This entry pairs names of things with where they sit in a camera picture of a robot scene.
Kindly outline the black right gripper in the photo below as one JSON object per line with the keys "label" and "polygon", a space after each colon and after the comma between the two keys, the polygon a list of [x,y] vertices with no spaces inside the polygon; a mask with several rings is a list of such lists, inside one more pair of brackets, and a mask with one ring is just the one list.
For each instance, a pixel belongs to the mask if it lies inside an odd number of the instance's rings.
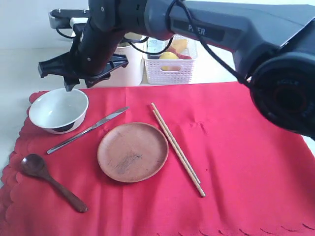
{"label": "black right gripper", "polygon": [[85,80],[86,87],[108,80],[114,70],[128,65],[126,55],[115,53],[125,32],[121,29],[101,31],[90,23],[74,24],[75,38],[69,53],[38,63],[41,78],[48,75],[63,76],[64,88],[71,92]]}

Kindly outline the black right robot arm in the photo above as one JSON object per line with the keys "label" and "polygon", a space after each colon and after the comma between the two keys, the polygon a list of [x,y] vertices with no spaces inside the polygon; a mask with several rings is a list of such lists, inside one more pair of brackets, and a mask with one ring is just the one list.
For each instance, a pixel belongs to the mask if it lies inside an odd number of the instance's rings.
{"label": "black right robot arm", "polygon": [[315,8],[308,4],[246,4],[192,0],[91,0],[87,21],[69,52],[38,65],[59,75],[67,91],[92,87],[127,65],[115,53],[127,33],[159,40],[182,35],[232,53],[234,67],[214,59],[246,86],[271,123],[315,136]]}

